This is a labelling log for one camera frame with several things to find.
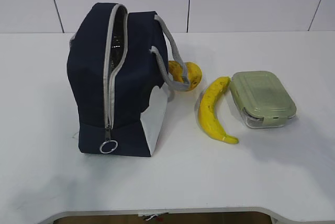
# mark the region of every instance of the insulated lunch bag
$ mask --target insulated lunch bag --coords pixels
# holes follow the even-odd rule
[[[168,51],[184,83],[169,78]],[[79,114],[83,153],[151,156],[170,88],[189,88],[187,67],[156,12],[128,14],[125,6],[97,3],[70,40],[68,78]]]

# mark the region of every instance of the curved banana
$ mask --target curved banana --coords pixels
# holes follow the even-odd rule
[[[211,138],[229,144],[237,144],[239,140],[236,137],[226,134],[214,112],[216,101],[224,92],[226,92],[229,83],[230,78],[228,76],[219,77],[213,83],[211,83],[211,85],[206,89],[200,102],[198,120],[203,130]]]
[[[187,74],[188,79],[191,83],[191,86],[189,87],[189,91],[191,91],[195,87],[197,87],[197,85],[200,83],[201,78],[203,77],[203,74],[199,66],[196,65],[195,63],[186,62],[185,64],[188,70],[188,74]],[[182,79],[183,69],[176,61],[169,61],[169,72],[172,74],[174,81],[183,82],[183,79]]]

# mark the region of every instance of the floor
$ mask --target floor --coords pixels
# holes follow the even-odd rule
[[[271,224],[268,215],[259,212],[217,212],[201,214],[165,214],[145,221],[137,215],[65,217],[54,224]]]

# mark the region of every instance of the food container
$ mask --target food container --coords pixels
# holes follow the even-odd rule
[[[271,72],[235,73],[230,90],[243,121],[250,128],[281,127],[296,115],[293,100]]]

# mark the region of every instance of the green lid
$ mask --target green lid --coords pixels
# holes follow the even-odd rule
[[[296,114],[294,102],[271,72],[238,72],[232,77],[230,89],[240,111],[262,119],[264,125],[282,125]]]

